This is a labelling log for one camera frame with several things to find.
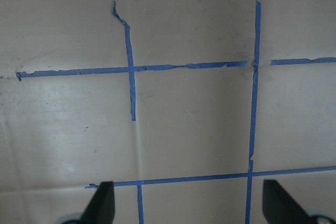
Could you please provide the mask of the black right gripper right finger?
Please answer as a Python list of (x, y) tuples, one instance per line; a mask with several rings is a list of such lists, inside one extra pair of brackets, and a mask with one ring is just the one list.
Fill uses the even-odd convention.
[(268, 223), (304, 223), (310, 218), (276, 180), (265, 179), (262, 190), (262, 211)]

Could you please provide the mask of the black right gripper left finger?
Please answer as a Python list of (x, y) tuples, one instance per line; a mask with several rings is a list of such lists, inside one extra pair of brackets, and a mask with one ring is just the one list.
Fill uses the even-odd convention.
[(114, 217), (114, 183), (102, 182), (81, 215), (80, 223), (111, 224)]

